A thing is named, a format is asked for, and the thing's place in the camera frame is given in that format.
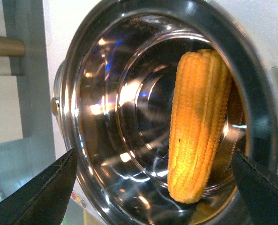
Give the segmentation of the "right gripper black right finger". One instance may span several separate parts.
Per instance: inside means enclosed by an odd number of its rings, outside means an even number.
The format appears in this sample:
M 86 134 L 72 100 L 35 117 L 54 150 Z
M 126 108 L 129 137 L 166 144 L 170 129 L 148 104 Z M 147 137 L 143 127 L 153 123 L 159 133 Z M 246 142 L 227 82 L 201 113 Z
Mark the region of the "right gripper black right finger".
M 255 225 L 278 225 L 278 175 L 237 151 L 231 160 L 235 183 Z

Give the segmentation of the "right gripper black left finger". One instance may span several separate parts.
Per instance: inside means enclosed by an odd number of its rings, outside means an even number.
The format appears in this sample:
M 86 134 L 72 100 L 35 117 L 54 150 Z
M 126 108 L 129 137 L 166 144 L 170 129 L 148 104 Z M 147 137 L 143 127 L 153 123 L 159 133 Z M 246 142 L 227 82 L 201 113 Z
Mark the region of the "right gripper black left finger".
M 0 202 L 0 225 L 59 225 L 74 187 L 77 152 L 69 150 Z

